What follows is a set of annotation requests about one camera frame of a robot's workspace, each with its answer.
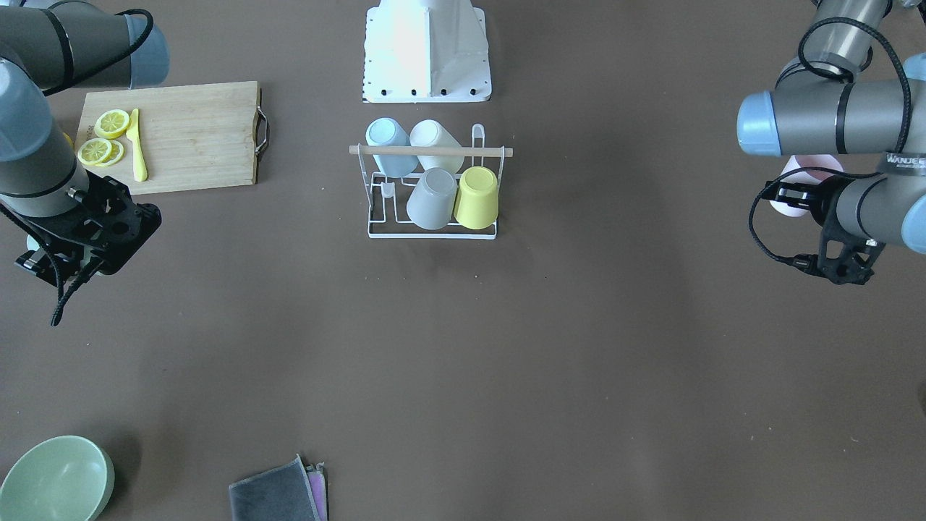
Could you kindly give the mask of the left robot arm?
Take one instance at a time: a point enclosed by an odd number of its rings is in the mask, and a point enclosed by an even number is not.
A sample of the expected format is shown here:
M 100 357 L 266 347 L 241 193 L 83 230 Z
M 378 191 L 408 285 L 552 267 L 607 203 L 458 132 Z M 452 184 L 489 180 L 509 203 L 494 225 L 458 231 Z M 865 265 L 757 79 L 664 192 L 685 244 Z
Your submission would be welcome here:
M 924 56 L 900 60 L 878 30 L 892 1 L 817 1 L 774 89 L 747 96 L 742 151 L 794 159 L 752 201 L 809 214 L 819 250 L 776 263 L 865 284 L 888 245 L 924 252 Z

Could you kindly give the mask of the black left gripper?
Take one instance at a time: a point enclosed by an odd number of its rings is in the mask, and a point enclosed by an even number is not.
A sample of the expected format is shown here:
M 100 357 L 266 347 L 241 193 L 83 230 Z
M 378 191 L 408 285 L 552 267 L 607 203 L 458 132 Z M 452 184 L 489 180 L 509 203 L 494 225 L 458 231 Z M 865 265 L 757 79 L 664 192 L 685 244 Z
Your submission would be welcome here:
M 808 210 L 821 227 L 817 253 L 780 256 L 768 250 L 767 256 L 834 284 L 866 284 L 874 274 L 873 266 L 884 244 L 850 234 L 838 221 L 838 197 L 848 185 L 847 177 L 830 177 L 819 185 L 791 184 L 783 179 L 767 182 L 769 201 Z

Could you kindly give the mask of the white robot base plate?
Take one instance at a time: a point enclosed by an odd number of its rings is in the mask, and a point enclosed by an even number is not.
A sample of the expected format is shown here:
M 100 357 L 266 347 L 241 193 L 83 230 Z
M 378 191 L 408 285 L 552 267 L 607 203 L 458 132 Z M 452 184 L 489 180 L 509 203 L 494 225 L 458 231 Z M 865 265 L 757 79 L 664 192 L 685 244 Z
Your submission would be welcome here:
M 483 9 L 470 1 L 381 1 L 365 20 L 364 102 L 490 100 Z

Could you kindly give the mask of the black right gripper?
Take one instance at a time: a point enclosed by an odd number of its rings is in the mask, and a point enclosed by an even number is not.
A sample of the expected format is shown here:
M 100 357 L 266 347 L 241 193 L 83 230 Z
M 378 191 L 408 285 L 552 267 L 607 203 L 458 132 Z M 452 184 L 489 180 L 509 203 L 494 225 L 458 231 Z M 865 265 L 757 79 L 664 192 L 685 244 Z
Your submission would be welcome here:
M 33 276 L 56 284 L 88 265 L 115 274 L 155 234 L 159 208 L 136 204 L 129 188 L 111 176 L 89 174 L 89 188 L 75 189 L 72 210 L 59 216 L 21 217 L 35 234 L 34 246 L 15 261 Z

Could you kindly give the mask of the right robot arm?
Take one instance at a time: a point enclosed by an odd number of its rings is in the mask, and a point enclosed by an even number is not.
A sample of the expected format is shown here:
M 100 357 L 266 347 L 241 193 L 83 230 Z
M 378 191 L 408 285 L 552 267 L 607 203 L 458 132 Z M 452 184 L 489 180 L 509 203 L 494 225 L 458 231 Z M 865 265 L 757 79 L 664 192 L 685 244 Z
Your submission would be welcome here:
M 52 326 L 96 274 L 111 276 L 155 234 L 158 207 L 73 151 L 50 96 L 72 87 L 149 87 L 171 54 L 145 9 L 86 1 L 2 3 L 2 215 L 29 238 L 17 265 L 56 290 Z

